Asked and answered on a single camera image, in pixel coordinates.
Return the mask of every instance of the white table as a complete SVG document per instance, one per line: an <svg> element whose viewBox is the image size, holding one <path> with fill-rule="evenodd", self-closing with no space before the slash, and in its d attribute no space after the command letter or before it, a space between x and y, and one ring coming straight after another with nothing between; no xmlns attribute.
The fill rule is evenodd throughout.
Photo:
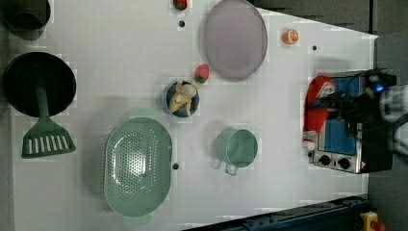
<svg viewBox="0 0 408 231"><path fill-rule="evenodd" d="M37 120L12 109L15 230L182 230L368 192L367 175L310 165L301 126L308 82L318 72L371 68L374 36L259 10L268 28L260 69L235 84L212 72L199 90L199 110L188 119L162 111L162 89L189 80L206 62L202 28L216 2L190 1L178 13L171 1L55 1L43 38L10 35L13 57L29 51L60 56L78 84L74 103L53 117L74 138L75 153L21 159L22 137ZM299 31L297 45L281 41L289 28ZM125 218L105 201L101 170L108 136L135 107L162 115L173 162L181 167L172 171L170 192L156 211ZM224 172L212 148L226 126L249 128L260 143L254 164L236 177Z"/></svg>

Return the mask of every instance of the green strainer basket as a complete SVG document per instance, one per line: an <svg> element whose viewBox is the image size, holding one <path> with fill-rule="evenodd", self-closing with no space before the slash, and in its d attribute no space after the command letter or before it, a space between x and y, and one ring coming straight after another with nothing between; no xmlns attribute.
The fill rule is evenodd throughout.
<svg viewBox="0 0 408 231"><path fill-rule="evenodd" d="M117 126L106 146L105 196L126 217L157 209L170 189L172 144L167 129L148 117Z"/></svg>

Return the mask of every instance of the mug handle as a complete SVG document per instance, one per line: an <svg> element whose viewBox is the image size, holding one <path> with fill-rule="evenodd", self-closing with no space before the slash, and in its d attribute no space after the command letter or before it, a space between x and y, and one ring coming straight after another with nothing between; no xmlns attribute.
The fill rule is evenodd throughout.
<svg viewBox="0 0 408 231"><path fill-rule="evenodd" d="M238 174L238 167L235 167L234 171L232 171L231 168L232 168L232 166L230 164L227 164L225 166L225 172L230 174L230 175L236 176Z"/></svg>

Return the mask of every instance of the round plate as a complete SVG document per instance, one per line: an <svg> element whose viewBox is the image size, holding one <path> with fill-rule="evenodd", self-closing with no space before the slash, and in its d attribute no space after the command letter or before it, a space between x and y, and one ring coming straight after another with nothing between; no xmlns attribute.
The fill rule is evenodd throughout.
<svg viewBox="0 0 408 231"><path fill-rule="evenodd" d="M114 129L106 145L105 196L126 217L156 210L170 189L172 144L158 121L136 117Z"/></svg>
<svg viewBox="0 0 408 231"><path fill-rule="evenodd" d="M265 22L245 0L223 0L210 12L204 50L225 78L246 78L262 64L268 48Z"/></svg>
<svg viewBox="0 0 408 231"><path fill-rule="evenodd" d="M9 64L3 76L6 98L21 113L39 116L35 68L43 73L49 114L62 112L74 99L75 76L63 60L47 53L24 54Z"/></svg>

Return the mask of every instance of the black frying pan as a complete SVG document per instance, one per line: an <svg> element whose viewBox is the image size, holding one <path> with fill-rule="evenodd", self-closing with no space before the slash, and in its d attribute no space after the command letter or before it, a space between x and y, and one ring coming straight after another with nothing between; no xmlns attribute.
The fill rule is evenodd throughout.
<svg viewBox="0 0 408 231"><path fill-rule="evenodd" d="M21 113L39 116L35 68L43 74L50 116L64 111L75 96L75 77L63 60L47 53L24 54L9 64L3 76L6 98Z"/></svg>

